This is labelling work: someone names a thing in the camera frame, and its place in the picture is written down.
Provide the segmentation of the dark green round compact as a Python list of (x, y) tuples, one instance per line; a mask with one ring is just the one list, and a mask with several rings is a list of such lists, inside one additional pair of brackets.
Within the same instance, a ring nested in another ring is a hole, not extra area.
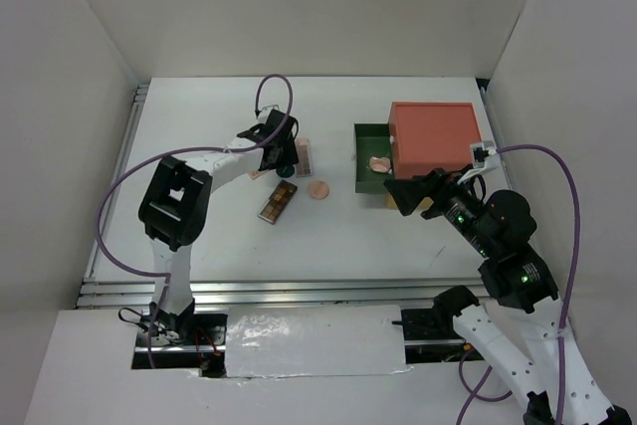
[(277, 174), (281, 178), (290, 178), (295, 175), (296, 169), (292, 166), (284, 166), (276, 169)]

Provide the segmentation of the peach makeup sponge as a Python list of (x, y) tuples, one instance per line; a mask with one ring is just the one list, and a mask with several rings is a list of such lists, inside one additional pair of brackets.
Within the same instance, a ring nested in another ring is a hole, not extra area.
[(378, 174), (391, 174), (392, 163), (388, 157), (371, 156), (368, 160), (369, 169)]

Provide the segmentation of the round pink powder puff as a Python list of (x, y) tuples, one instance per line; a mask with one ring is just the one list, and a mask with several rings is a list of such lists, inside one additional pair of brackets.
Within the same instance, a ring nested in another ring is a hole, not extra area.
[(311, 199), (324, 200), (330, 193), (328, 184), (322, 180), (314, 180), (308, 184), (307, 193)]

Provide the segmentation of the green drawer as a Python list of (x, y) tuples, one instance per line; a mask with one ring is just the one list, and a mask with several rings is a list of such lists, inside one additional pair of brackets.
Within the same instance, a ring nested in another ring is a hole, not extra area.
[(393, 173), (381, 174), (369, 166), (372, 157), (392, 160), (389, 126), (386, 123), (356, 123), (353, 130), (355, 157), (355, 192), (384, 194), (383, 182)]

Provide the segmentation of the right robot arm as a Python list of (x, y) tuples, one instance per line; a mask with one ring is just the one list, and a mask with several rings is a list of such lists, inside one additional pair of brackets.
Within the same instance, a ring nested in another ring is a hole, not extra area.
[(434, 300), (433, 324), (467, 341), (505, 383), (526, 424), (628, 424), (628, 412), (603, 394), (588, 370), (552, 274), (529, 243), (536, 229), (528, 202), (512, 190), (487, 200), (457, 172), (435, 169), (384, 186), (408, 216), (429, 199), (424, 219), (446, 219), (481, 256), (479, 274), (489, 297), (509, 314), (527, 345), (521, 351), (464, 286)]

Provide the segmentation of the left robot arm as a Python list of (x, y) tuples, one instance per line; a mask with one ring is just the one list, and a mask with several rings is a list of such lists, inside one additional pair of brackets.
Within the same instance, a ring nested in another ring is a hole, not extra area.
[(159, 161), (138, 217), (157, 275), (150, 315), (170, 342), (184, 343), (195, 331), (191, 252), (206, 224), (212, 193), (241, 176), (296, 165), (298, 129), (296, 118), (271, 108), (225, 147), (188, 160), (167, 155)]

